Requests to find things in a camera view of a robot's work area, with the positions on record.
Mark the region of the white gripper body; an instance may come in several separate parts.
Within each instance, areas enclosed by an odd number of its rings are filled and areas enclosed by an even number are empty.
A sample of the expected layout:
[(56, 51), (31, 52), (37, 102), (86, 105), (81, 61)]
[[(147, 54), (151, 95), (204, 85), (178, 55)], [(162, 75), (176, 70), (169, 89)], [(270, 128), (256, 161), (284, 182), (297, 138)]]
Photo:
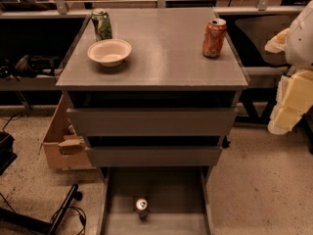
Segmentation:
[(292, 76), (283, 75), (276, 99), (280, 107), (305, 114), (313, 106), (313, 71), (301, 70)]

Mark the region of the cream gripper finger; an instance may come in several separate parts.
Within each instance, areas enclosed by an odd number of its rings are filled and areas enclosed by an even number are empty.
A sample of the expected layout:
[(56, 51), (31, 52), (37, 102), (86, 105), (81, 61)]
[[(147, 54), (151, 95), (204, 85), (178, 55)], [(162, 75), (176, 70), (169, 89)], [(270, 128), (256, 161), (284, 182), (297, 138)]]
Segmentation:
[(277, 35), (272, 37), (265, 45), (265, 50), (270, 53), (280, 53), (284, 52), (286, 49), (287, 36), (289, 34), (289, 29), (286, 28), (280, 31)]
[(292, 131), (300, 119), (301, 115), (297, 111), (275, 106), (267, 128), (272, 134), (284, 135)]

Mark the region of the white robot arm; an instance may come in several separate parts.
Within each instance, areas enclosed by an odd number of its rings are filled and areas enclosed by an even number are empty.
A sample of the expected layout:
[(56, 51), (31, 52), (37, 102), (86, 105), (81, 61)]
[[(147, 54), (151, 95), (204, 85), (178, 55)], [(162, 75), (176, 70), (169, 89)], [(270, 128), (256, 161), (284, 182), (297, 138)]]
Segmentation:
[(285, 52), (291, 66), (278, 85), (276, 105), (268, 130), (283, 135), (292, 131), (313, 106), (313, 1), (291, 23), (265, 45), (271, 53)]

